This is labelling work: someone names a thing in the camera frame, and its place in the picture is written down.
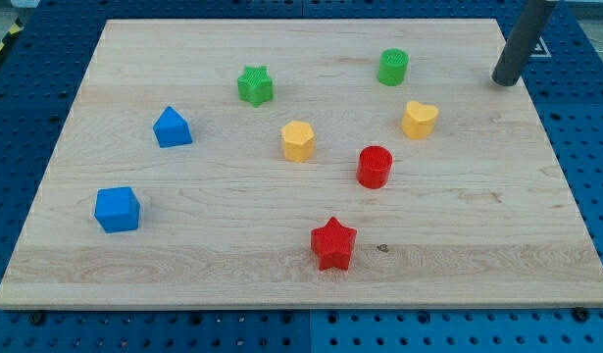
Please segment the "grey cylindrical robot arm rod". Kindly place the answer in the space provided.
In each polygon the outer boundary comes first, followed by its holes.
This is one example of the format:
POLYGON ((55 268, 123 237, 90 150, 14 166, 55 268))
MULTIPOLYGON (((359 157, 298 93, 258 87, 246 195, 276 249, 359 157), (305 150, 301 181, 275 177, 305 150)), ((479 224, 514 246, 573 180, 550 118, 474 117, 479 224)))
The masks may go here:
POLYGON ((545 30, 559 0, 527 0, 494 67, 491 78, 500 86, 514 86, 545 30))

